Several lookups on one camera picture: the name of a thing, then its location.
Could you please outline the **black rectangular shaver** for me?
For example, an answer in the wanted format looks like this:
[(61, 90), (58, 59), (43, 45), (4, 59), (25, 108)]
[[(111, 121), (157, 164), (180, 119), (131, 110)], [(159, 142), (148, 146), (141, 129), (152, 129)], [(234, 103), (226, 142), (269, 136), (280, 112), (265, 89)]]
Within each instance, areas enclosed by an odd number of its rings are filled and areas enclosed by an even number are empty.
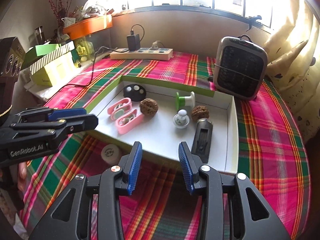
[(201, 118), (197, 121), (191, 153), (198, 155), (205, 164), (209, 160), (212, 132), (213, 124), (209, 119)]

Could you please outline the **brown walnut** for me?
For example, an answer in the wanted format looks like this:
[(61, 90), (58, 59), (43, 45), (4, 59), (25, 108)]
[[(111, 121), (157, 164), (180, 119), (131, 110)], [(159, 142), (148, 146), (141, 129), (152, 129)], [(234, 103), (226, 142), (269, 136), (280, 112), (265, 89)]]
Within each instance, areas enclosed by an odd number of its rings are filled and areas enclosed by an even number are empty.
[(155, 100), (146, 98), (139, 104), (140, 112), (145, 116), (155, 116), (158, 112), (158, 104)]
[(191, 111), (191, 118), (194, 122), (199, 119), (209, 118), (209, 110), (206, 106), (196, 106)]

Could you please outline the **black oval three-button remote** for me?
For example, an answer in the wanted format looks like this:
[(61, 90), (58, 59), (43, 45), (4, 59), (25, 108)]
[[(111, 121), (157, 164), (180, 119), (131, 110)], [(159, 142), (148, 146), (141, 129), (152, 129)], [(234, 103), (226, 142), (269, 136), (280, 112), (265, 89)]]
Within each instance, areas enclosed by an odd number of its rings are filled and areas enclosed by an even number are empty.
[(123, 97), (130, 98), (133, 102), (141, 102), (146, 99), (146, 90), (138, 84), (129, 84), (123, 89)]

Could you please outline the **green white spool stopper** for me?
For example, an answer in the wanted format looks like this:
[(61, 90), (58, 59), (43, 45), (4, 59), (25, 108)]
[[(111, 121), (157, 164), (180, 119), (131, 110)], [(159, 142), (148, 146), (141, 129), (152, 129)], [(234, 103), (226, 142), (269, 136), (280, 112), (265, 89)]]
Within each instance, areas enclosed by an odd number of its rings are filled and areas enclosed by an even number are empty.
[(182, 107), (195, 107), (195, 93), (191, 92), (189, 96), (180, 96), (179, 92), (176, 92), (175, 108), (179, 111)]

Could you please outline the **pink cable winder clip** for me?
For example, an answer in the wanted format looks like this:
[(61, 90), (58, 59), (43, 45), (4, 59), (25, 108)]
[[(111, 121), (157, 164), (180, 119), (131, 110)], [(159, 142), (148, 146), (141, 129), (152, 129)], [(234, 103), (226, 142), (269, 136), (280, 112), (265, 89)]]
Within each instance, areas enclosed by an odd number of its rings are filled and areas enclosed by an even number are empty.
[(131, 111), (132, 101), (130, 98), (123, 98), (107, 109), (112, 121), (119, 119), (125, 113)]

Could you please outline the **cream round disc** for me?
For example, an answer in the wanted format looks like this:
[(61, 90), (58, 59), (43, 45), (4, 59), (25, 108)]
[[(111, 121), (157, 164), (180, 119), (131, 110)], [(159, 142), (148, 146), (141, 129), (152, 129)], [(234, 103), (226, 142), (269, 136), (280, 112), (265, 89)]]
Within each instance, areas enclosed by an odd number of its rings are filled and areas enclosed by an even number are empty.
[(122, 150), (114, 145), (108, 144), (101, 150), (101, 158), (108, 164), (108, 165), (117, 165), (122, 157)]

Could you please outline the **yellow green box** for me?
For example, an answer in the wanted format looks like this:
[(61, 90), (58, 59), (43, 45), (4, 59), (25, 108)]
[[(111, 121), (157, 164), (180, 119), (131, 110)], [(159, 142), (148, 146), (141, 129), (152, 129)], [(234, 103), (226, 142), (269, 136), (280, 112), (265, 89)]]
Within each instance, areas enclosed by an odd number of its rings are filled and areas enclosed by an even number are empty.
[(68, 52), (43, 67), (30, 67), (30, 78), (36, 85), (53, 87), (74, 74), (75, 69), (72, 54)]

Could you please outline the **white shallow box green rim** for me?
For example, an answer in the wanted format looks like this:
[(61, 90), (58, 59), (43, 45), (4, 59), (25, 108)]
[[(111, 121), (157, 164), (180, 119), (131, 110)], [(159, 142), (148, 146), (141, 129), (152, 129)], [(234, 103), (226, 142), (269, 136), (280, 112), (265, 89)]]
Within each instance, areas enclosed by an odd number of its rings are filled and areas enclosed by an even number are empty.
[[(158, 111), (153, 117), (144, 117), (142, 122), (125, 134), (120, 134), (107, 110), (123, 98), (127, 85), (137, 84), (146, 89), (147, 98), (155, 100)], [(234, 97), (225, 93), (169, 81), (133, 76), (120, 76), (109, 83), (86, 107), (89, 114), (98, 118), (98, 125), (89, 134), (97, 139), (129, 150), (135, 141), (143, 146), (144, 158), (154, 163), (163, 163), (179, 168), (178, 145), (187, 142), (192, 146), (196, 122), (190, 121), (185, 128), (177, 128), (173, 118), (177, 114), (175, 96), (195, 93), (195, 104), (209, 110), (213, 123), (212, 142), (208, 165), (226, 173), (236, 174), (239, 160), (238, 120)]]

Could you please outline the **striped box lid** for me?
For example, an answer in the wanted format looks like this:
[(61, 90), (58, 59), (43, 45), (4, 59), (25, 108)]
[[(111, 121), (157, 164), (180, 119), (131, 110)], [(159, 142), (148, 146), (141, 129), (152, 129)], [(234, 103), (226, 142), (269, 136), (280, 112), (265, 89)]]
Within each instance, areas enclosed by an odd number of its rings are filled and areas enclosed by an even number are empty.
[(67, 44), (64, 44), (60, 46), (59, 48), (55, 49), (54, 51), (50, 52), (47, 55), (44, 55), (42, 58), (37, 60), (35, 63), (33, 63), (30, 67), (30, 73), (31, 75), (35, 74), (37, 71), (39, 71), (41, 68), (43, 68), (48, 63), (54, 61), (55, 59), (61, 57), (62, 55), (67, 54), (68, 52), (75, 49), (74, 42), (68, 42)]

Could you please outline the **dark wooden clock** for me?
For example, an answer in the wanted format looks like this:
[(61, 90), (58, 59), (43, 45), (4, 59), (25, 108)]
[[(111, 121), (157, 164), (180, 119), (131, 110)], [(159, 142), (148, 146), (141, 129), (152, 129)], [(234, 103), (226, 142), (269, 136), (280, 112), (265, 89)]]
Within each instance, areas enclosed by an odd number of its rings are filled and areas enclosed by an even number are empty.
[(15, 82), (25, 58), (25, 51), (18, 37), (1, 38), (1, 125), (8, 118), (12, 108)]

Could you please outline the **orange tray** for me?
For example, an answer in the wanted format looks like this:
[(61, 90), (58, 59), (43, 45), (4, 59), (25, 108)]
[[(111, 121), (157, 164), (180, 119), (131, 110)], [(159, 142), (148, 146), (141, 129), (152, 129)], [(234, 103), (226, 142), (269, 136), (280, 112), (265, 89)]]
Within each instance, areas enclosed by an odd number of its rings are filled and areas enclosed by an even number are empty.
[(63, 28), (63, 34), (67, 34), (71, 40), (76, 40), (97, 31), (112, 27), (112, 15), (97, 16), (82, 20), (78, 23)]

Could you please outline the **black charger adapter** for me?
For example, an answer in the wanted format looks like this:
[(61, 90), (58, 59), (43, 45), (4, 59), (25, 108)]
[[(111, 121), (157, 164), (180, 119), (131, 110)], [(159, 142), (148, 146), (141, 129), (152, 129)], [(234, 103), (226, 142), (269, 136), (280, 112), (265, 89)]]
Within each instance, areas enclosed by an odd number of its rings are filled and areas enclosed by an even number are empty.
[(137, 51), (140, 49), (140, 36), (135, 34), (133, 30), (127, 35), (127, 46), (129, 51)]

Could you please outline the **small white plug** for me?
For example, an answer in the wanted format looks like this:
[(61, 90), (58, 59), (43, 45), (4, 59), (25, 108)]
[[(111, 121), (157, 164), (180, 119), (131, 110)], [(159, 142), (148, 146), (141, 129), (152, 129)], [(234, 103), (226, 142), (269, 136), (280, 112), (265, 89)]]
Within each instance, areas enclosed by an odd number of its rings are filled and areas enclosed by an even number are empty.
[(159, 41), (155, 41), (152, 43), (152, 46), (150, 47), (150, 50), (155, 51), (155, 50), (159, 50)]

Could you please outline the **beige power strip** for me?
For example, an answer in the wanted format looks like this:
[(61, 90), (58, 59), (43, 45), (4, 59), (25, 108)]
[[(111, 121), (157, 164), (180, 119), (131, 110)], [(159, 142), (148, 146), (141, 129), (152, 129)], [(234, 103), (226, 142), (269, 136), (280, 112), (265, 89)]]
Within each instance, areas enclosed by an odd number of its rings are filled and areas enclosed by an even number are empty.
[(158, 48), (151, 50), (151, 48), (140, 48), (136, 51), (129, 51), (127, 48), (119, 48), (110, 54), (112, 60), (163, 60), (168, 61), (173, 57), (173, 49)]

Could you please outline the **grey black portable heater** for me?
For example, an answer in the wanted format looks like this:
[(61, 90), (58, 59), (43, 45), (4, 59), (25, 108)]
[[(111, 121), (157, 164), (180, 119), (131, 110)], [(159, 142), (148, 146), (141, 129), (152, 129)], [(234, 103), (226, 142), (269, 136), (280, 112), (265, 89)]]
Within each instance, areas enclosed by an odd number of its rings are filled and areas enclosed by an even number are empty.
[(213, 74), (208, 77), (215, 88), (242, 100), (253, 100), (267, 69), (267, 53), (249, 36), (221, 38)]

